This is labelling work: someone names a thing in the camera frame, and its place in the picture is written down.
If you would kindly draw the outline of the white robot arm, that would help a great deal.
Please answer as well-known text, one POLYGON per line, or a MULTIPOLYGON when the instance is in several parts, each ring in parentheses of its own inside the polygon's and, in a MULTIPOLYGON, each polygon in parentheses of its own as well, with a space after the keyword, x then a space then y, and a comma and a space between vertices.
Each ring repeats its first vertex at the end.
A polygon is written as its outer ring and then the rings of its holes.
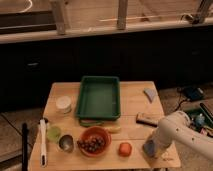
POLYGON ((157 128, 142 146, 150 158, 159 158, 172 144, 178 141, 205 158, 213 161, 213 138, 209 138, 189 128, 191 121, 183 111, 176 111, 162 118, 157 128))

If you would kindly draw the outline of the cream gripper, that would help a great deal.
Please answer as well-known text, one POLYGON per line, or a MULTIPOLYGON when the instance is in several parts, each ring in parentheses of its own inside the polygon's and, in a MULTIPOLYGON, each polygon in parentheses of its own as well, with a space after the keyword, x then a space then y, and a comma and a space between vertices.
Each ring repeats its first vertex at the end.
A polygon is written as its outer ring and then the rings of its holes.
POLYGON ((162 155, 162 150, 157 145, 154 134, 148 136, 142 145, 142 150, 149 158, 159 158, 162 155))

